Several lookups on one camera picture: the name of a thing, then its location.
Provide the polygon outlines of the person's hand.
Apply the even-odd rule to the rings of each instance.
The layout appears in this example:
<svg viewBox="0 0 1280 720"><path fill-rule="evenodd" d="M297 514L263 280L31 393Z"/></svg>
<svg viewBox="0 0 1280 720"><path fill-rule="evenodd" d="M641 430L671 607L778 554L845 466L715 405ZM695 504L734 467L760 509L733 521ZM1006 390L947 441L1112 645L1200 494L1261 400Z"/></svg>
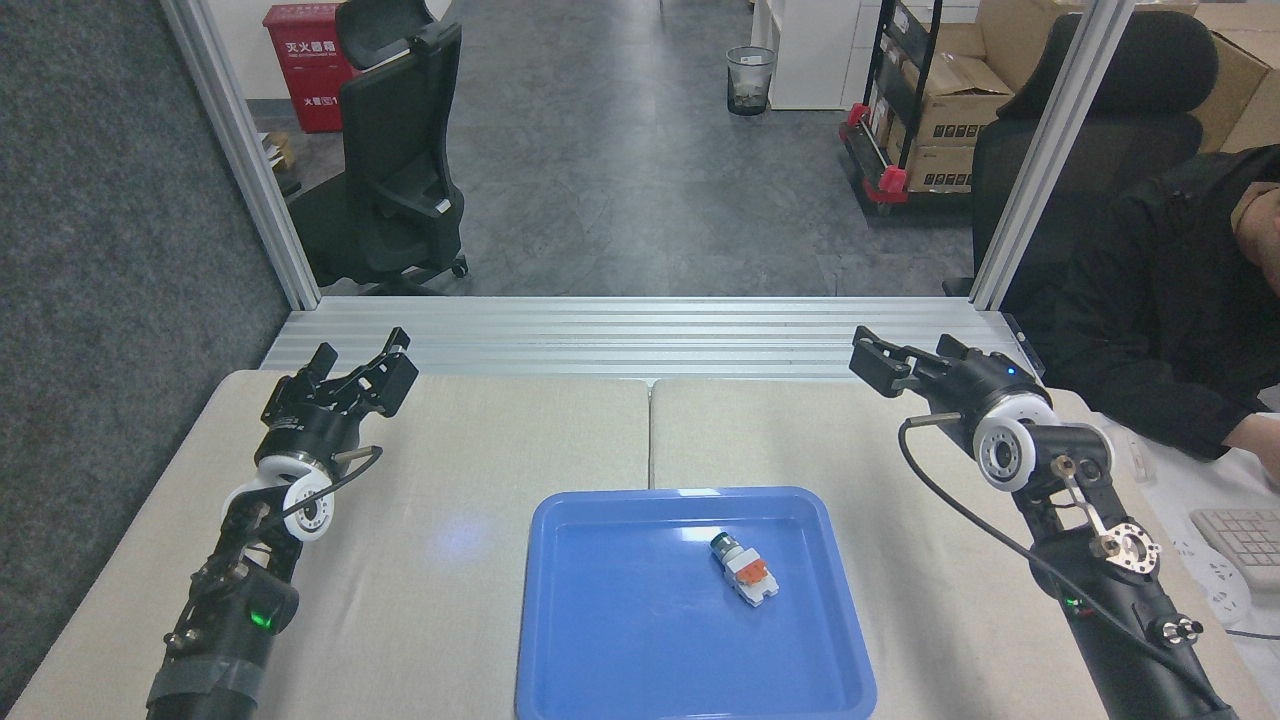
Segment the person's hand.
<svg viewBox="0 0 1280 720"><path fill-rule="evenodd" d="M1262 413L1243 418L1222 443L1253 454L1263 468L1268 488L1279 493L1279 419Z"/></svg>

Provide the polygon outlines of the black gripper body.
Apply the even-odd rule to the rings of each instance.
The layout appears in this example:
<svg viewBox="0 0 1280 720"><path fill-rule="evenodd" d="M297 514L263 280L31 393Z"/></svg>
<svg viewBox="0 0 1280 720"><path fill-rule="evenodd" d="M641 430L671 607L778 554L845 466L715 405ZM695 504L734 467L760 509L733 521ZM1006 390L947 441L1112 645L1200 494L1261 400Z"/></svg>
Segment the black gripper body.
<svg viewBox="0 0 1280 720"><path fill-rule="evenodd" d="M328 471L344 470L335 456L353 448L353 425L338 407L342 384L340 379L282 377L261 414L268 433L259 446L259 461L305 456Z"/></svg>
<svg viewBox="0 0 1280 720"><path fill-rule="evenodd" d="M937 413L959 413L964 427L974 429L986 416L1051 423L1051 401L1036 375L1001 352L968 350L950 357L934 388Z"/></svg>

